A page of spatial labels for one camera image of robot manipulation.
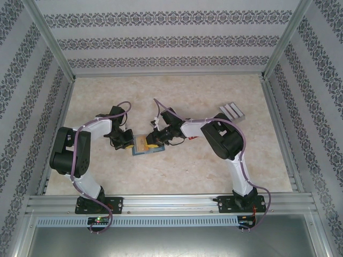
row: purple cable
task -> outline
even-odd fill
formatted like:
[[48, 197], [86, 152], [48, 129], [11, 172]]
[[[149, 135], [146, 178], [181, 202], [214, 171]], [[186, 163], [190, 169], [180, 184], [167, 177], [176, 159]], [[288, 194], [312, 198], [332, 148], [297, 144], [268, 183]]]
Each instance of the purple cable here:
[[247, 141], [246, 141], [246, 139], [245, 139], [245, 136], [244, 136], [243, 131], [242, 131], [236, 124], [234, 124], [234, 123], [232, 123], [232, 122], [230, 122], [230, 121], [228, 121], [228, 120], [225, 120], [225, 119], [218, 119], [218, 118], [210, 118], [210, 119], [191, 119], [191, 120], [189, 120], [189, 119], [184, 119], [184, 118], [182, 118], [181, 116], [179, 116], [179, 115], [177, 115], [176, 113], [174, 113], [173, 111], [171, 111], [170, 109], [168, 109], [167, 107], [165, 107], [165, 106], [164, 106], [161, 102], [159, 102], [157, 99], [154, 98], [154, 101], [155, 101], [155, 103], [157, 104], [157, 106], [159, 106], [159, 105], [162, 106], [165, 110], [169, 111], [169, 112], [170, 112], [171, 114], [173, 114], [175, 117], [177, 117], [177, 118], [183, 120], [184, 122], [224, 122], [224, 123], [227, 123], [227, 124], [231, 125], [232, 127], [234, 127], [234, 128], [238, 131], [238, 133], [241, 135], [241, 137], [242, 137], [242, 139], [243, 139], [243, 149], [242, 149], [241, 154], [240, 154], [240, 164], [241, 164], [241, 169], [242, 169], [243, 177], [244, 177], [245, 181], [246, 181], [250, 186], [256, 187], [256, 188], [259, 188], [259, 189], [262, 189], [262, 190], [266, 191], [267, 194], [268, 194], [268, 197], [269, 197], [269, 201], [268, 201], [268, 205], [267, 205], [267, 208], [266, 208], [265, 213], [262, 215], [262, 217], [261, 217], [260, 221], [258, 222], [258, 224], [256, 224], [256, 225], [255, 225], [253, 228], [251, 228], [250, 230], [254, 230], [255, 228], [257, 228], [257, 227], [261, 224], [261, 222], [264, 220], [264, 218], [265, 218], [267, 212], [269, 211], [270, 204], [271, 204], [271, 202], [272, 202], [272, 196], [271, 196], [271, 194], [270, 194], [270, 192], [269, 192], [268, 189], [266, 189], [265, 187], [261, 187], [261, 186], [254, 185], [252, 182], [250, 182], [250, 181], [248, 180], [248, 176], [247, 176], [247, 174], [245, 173], [244, 165], [243, 165], [243, 162], [242, 162], [243, 154], [244, 154], [245, 148], [246, 148], [246, 146], [247, 146]]
[[[123, 112], [122, 114], [118, 114], [118, 115], [113, 115], [113, 116], [108, 116], [108, 117], [99, 117], [97, 119], [94, 119], [94, 120], [91, 120], [87, 123], [85, 123], [84, 125], [82, 125], [81, 127], [79, 127], [79, 129], [77, 129], [76, 131], [76, 134], [75, 134], [75, 140], [74, 140], [74, 153], [73, 153], [73, 162], [72, 162], [72, 166], [71, 166], [71, 173], [70, 173], [70, 180], [73, 184], [73, 186], [75, 187], [75, 189], [81, 194], [81, 195], [84, 195], [85, 197], [87, 197], [88, 199], [91, 199], [92, 201], [96, 202], [97, 204], [101, 205], [102, 207], [104, 207], [105, 209], [108, 210], [108, 214], [110, 216], [110, 221], [108, 223], [108, 225], [101, 231], [98, 231], [96, 232], [97, 234], [100, 234], [100, 233], [104, 233], [106, 230], [109, 229], [109, 227], [111, 226], [112, 224], [112, 221], [113, 221], [113, 214], [112, 214], [112, 211], [111, 209], [105, 205], [104, 203], [98, 201], [97, 199], [91, 197], [90, 195], [88, 194], [85, 194], [85, 192], [83, 192], [77, 185], [76, 183], [74, 182], [75, 181], [75, 177], [74, 177], [74, 173], [75, 173], [75, 166], [76, 166], [76, 152], [77, 152], [77, 139], [79, 137], [79, 133], [87, 126], [89, 126], [90, 124], [94, 123], [94, 122], [97, 122], [99, 120], [104, 120], [104, 119], [112, 119], [112, 118], [117, 118], [117, 117], [120, 117], [120, 116], [123, 116], [125, 114], [127, 114], [130, 110], [131, 110], [131, 103], [129, 101], [124, 101], [124, 102], [121, 102], [120, 104], [118, 104], [117, 106], [120, 106], [124, 103], [128, 103], [129, 104], [129, 108], [127, 111]], [[90, 231], [91, 233], [93, 233], [94, 231], [92, 230], [92, 226], [93, 224], [91, 224], [90, 226]]]

